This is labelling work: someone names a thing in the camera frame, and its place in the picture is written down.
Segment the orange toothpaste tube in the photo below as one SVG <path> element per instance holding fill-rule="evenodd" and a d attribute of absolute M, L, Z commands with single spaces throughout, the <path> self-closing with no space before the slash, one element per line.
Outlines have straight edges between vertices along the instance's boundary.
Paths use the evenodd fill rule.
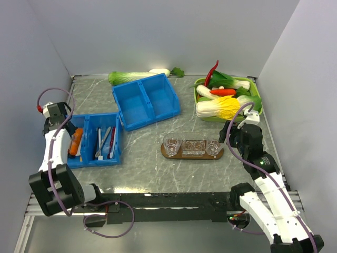
<path fill-rule="evenodd" d="M 68 155 L 75 157 L 80 150 L 81 141 L 83 136 L 83 128 L 77 128 L 75 133 L 72 135 L 70 148 L 68 150 Z"/>

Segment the clear plastic tray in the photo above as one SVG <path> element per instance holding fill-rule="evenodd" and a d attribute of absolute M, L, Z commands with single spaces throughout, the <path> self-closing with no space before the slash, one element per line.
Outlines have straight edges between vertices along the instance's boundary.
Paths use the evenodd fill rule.
<path fill-rule="evenodd" d="M 199 133 L 184 133 L 182 136 L 182 156 L 201 157 L 205 154 L 204 136 Z"/>

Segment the clear faceted plastic cup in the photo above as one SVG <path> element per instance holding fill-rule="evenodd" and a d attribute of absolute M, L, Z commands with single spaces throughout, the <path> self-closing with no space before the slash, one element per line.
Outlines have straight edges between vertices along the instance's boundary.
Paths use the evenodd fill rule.
<path fill-rule="evenodd" d="M 182 135 L 178 133 L 169 133 L 163 139 L 164 149 L 169 157 L 177 155 L 181 144 Z"/>

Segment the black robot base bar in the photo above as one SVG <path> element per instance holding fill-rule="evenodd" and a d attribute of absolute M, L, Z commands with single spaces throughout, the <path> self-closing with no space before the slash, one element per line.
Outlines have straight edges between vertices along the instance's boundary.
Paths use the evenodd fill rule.
<path fill-rule="evenodd" d="M 102 206 L 81 206 L 75 214 L 107 214 L 107 224 L 135 222 L 199 221 L 227 222 L 243 208 L 230 192 L 101 193 L 92 201 Z"/>

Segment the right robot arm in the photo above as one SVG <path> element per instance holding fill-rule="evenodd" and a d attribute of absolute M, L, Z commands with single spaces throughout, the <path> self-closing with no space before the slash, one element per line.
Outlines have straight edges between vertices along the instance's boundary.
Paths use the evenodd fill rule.
<path fill-rule="evenodd" d="M 230 204 L 236 210 L 246 210 L 260 226 L 270 242 L 271 252 L 319 252 L 324 247 L 320 235 L 305 224 L 283 182 L 280 169 L 272 155 L 264 151 L 263 134 L 254 124 L 231 124 L 226 121 L 219 142 L 226 143 L 233 155 L 243 162 L 260 189 L 263 204 L 249 183 L 232 187 Z"/>

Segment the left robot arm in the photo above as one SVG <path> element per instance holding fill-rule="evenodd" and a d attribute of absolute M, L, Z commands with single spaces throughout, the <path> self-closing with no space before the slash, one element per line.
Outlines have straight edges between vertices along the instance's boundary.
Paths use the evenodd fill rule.
<path fill-rule="evenodd" d="M 92 212 L 100 211 L 104 198 L 96 194 L 93 184 L 82 186 L 69 168 L 68 149 L 77 127 L 66 121 L 71 108 L 65 102 L 49 102 L 38 110 L 45 116 L 43 136 L 46 141 L 43 162 L 29 176 L 29 186 L 46 216 L 85 204 Z"/>

